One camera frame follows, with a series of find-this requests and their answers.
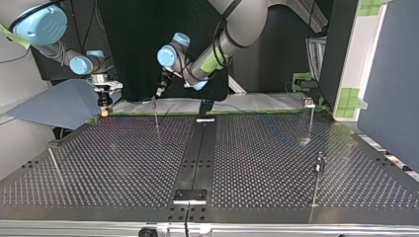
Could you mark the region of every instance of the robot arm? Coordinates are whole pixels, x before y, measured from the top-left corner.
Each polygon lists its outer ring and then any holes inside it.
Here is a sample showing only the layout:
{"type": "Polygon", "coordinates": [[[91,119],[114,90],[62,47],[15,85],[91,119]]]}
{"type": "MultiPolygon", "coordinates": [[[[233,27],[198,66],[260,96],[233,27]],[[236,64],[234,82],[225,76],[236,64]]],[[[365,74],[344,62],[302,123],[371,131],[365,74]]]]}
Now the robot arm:
{"type": "Polygon", "coordinates": [[[91,75],[90,83],[99,96],[101,115],[107,116],[113,103],[110,95],[123,84],[112,81],[106,74],[105,55],[101,50],[90,50],[86,55],[66,49],[59,41],[67,29],[67,17],[56,3],[48,0],[0,0],[0,24],[48,58],[71,68],[78,75],[91,75]]]}
{"type": "Polygon", "coordinates": [[[173,40],[158,52],[159,63],[185,80],[187,87],[201,90],[209,76],[227,65],[227,60],[240,49],[258,39],[268,16],[268,0],[209,0],[226,22],[224,31],[216,34],[214,42],[196,60],[187,56],[191,40],[177,33],[173,40]]]}

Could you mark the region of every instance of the gray angled panel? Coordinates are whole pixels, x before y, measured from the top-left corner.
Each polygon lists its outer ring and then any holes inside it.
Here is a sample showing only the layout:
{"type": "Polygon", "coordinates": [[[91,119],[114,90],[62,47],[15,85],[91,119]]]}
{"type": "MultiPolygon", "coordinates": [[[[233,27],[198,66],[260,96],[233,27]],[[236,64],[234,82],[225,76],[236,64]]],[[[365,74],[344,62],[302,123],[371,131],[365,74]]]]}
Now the gray angled panel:
{"type": "MultiPolygon", "coordinates": [[[[114,102],[121,94],[112,96],[114,102]]],[[[85,80],[71,79],[25,101],[7,114],[29,121],[76,129],[100,112],[98,96],[85,80]]]]}

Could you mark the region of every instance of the black backdrop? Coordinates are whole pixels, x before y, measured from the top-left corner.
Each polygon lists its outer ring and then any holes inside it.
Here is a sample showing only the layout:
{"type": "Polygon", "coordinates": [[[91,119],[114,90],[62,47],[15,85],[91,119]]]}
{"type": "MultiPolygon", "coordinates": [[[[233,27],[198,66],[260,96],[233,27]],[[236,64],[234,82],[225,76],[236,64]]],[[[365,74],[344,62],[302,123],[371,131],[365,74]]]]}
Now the black backdrop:
{"type": "MultiPolygon", "coordinates": [[[[149,98],[156,92],[161,75],[156,54],[174,33],[191,37],[189,53],[197,58],[210,45],[220,19],[207,0],[100,0],[99,7],[119,80],[125,84],[123,97],[129,101],[149,98]]],[[[177,79],[164,96],[222,101],[227,92],[224,69],[201,92],[183,89],[183,81],[177,79]]]]}
{"type": "MultiPolygon", "coordinates": [[[[317,0],[330,21],[333,0],[317,0]]],[[[208,0],[99,0],[118,79],[125,84],[123,98],[139,101],[156,91],[161,68],[158,49],[176,32],[191,37],[189,53],[197,58],[211,43],[220,19],[208,0]]],[[[285,92],[293,74],[309,71],[305,39],[307,24],[291,9],[270,9],[261,38],[242,49],[230,66],[230,74],[249,92],[285,92]]],[[[184,89],[176,79],[164,94],[168,98],[196,98],[222,101],[228,93],[227,69],[220,71],[201,91],[184,89]]]]}

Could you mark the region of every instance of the small metal block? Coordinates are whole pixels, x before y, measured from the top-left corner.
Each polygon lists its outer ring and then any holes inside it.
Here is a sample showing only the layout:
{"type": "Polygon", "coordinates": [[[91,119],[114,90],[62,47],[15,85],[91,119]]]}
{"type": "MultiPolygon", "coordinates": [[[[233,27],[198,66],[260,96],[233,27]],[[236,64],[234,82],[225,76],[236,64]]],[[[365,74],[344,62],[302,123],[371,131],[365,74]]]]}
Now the small metal block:
{"type": "Polygon", "coordinates": [[[205,204],[207,202],[206,190],[178,190],[174,197],[175,204],[205,204]]]}

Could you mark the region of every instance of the perforated metal table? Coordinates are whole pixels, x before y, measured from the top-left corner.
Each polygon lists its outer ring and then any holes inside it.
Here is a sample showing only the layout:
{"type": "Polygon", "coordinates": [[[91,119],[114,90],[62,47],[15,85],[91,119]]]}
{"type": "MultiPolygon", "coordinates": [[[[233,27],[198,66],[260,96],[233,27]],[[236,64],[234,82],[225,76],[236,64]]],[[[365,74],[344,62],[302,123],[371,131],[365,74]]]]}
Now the perforated metal table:
{"type": "Polygon", "coordinates": [[[419,225],[419,184],[322,114],[102,118],[52,154],[58,169],[46,151],[0,182],[0,219],[419,225]]]}

